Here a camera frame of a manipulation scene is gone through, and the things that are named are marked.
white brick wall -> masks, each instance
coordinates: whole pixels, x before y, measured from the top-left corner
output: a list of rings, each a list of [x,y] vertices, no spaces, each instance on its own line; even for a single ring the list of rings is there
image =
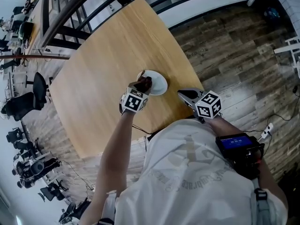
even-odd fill
[[[300,0],[279,1],[289,15],[297,35],[300,36]]]

black handheld device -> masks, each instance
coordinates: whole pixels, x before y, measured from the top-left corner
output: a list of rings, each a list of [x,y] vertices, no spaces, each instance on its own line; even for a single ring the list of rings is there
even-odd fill
[[[259,143],[253,136],[241,133],[217,137],[216,144],[223,157],[233,162],[237,173],[251,180],[259,176],[258,166],[263,155],[264,143]]]

person's left arm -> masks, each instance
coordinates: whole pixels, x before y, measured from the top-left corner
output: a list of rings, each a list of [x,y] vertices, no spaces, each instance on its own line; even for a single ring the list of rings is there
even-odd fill
[[[135,113],[125,111],[118,122],[101,157],[96,180],[96,190],[91,204],[83,213],[80,225],[92,225],[102,217],[107,193],[117,191],[117,196],[126,189],[126,173],[129,164],[132,122]]]

white cube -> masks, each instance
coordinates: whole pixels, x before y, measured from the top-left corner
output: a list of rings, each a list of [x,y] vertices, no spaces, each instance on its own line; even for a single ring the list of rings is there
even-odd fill
[[[138,92],[137,90],[127,87],[126,92],[122,96],[122,109],[138,112],[142,110],[148,101],[148,95]]]
[[[199,117],[214,118],[222,108],[220,96],[209,91],[196,103],[196,108]]]

wooden floor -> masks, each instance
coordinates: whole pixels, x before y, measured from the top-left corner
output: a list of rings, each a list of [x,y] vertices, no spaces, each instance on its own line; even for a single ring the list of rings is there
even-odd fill
[[[262,15],[262,7],[258,8],[232,6],[171,30],[204,88],[222,97],[224,118],[247,131],[264,129],[267,118],[273,113],[289,119],[297,100],[292,89],[299,83],[291,66],[290,54],[273,53],[273,48],[283,46],[286,39],[295,36],[291,24],[283,19],[276,26],[270,25]],[[19,70],[27,69],[31,76],[38,70],[48,80],[48,77],[56,76],[61,66],[61,62],[54,60],[39,61],[37,66],[32,60],[28,68]],[[20,94],[26,92],[23,87],[18,91]],[[284,170],[300,160],[298,112],[299,105],[289,122],[279,117],[270,118],[275,128],[265,157],[277,180]],[[100,157],[85,160],[78,157],[53,103],[47,103],[42,111],[30,112],[22,122],[30,138],[38,137],[45,151],[51,151],[60,160],[70,163],[80,176],[89,180],[86,180],[87,183],[95,183]],[[257,132],[250,134],[259,137]],[[143,139],[135,144],[128,171],[129,184],[138,179],[145,156]],[[62,179],[69,188],[65,195],[75,202],[83,201],[86,197],[85,183],[76,178],[68,164],[63,162],[59,170],[64,173]]]

